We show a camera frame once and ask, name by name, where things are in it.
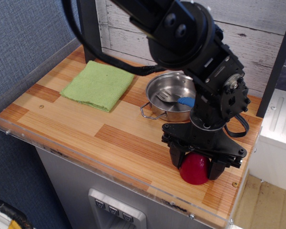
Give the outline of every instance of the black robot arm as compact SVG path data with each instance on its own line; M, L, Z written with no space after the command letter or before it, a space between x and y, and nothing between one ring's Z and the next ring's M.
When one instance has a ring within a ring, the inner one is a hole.
M62 2L67 11L68 1ZM249 129L240 116L250 103L243 80L244 66L222 43L223 33L209 11L198 3L179 0L112 2L127 12L130 22L147 35L150 53L158 65L140 75L169 69L182 70L193 78L196 98L191 122L163 125L162 141L170 147L172 163L179 168L183 156L190 151L209 157L209 179L217 179L225 167L240 167L246 150L226 136L223 128L237 117L245 127L244 133ZM120 62L103 61L123 66ZM133 68L124 69L135 72Z

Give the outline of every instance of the green towel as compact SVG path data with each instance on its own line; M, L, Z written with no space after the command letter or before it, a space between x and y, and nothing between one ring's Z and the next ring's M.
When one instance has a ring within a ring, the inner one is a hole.
M133 74L119 68L89 61L60 94L81 104L110 112L133 77Z

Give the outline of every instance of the button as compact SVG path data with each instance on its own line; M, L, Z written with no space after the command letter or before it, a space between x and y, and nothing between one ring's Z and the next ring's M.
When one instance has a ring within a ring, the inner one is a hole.
M133 223L133 217L125 214L124 212L123 212L123 218L124 218L124 220Z
M105 209L105 204L97 199L95 199L95 203L98 207Z
M110 211L112 214L116 215L116 216L119 215L119 210L116 209L116 208L113 208L113 207L109 206L109 211Z

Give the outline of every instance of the white wooden wall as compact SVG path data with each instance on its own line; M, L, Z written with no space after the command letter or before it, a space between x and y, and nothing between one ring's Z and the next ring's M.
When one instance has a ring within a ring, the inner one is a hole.
M286 30L286 0L198 0L211 8L216 24L245 66L249 94L262 97ZM96 0L104 53L154 64L144 33L110 0Z

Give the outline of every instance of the wooden countertop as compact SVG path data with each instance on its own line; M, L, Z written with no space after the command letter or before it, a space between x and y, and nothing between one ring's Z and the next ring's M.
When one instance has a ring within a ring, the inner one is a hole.
M83 48L41 78L0 114L0 126L12 134L43 147L214 228L229 220L248 158L262 119L256 117L260 99L250 97L249 111L242 114L250 124L247 136L234 139L248 151L240 169L226 168L214 181L187 184L172 165L169 148L161 142L163 120L142 117L140 106L148 102L145 88L157 74L135 76L110 113L60 96L59 92L84 69ZM145 114L152 115L148 107ZM242 127L231 120L231 131Z

